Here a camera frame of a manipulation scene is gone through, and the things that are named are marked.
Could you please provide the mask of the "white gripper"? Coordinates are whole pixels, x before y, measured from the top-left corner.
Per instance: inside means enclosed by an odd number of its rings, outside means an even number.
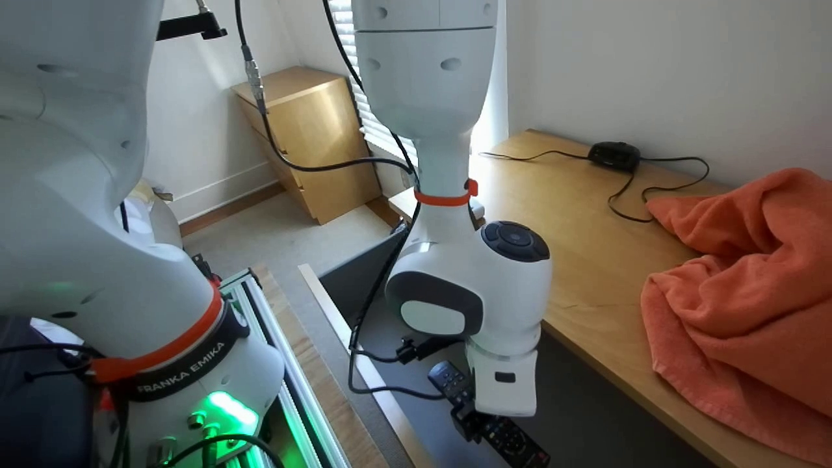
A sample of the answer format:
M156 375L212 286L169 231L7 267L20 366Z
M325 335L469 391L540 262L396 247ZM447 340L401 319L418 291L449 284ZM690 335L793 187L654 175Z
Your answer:
M474 371L474 405L482 413L529 420L539 412L537 351L495 356L469 343L466 360Z

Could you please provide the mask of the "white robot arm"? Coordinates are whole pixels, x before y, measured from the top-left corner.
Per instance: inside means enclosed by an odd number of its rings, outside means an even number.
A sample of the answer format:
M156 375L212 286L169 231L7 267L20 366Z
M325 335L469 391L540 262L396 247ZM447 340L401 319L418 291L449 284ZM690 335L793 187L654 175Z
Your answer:
M482 413L531 417L548 244L522 223L470 215L470 131L488 88L498 0L355 0L355 28L375 118L418 156L418 215L387 295L409 327L466 343Z

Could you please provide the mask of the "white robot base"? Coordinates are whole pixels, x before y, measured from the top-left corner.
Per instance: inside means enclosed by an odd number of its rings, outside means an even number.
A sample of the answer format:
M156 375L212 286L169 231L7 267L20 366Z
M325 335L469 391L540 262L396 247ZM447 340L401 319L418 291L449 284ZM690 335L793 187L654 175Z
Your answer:
M165 0L0 0L0 312L59 319L127 412L131 464L257 433L282 353L174 247L123 228Z

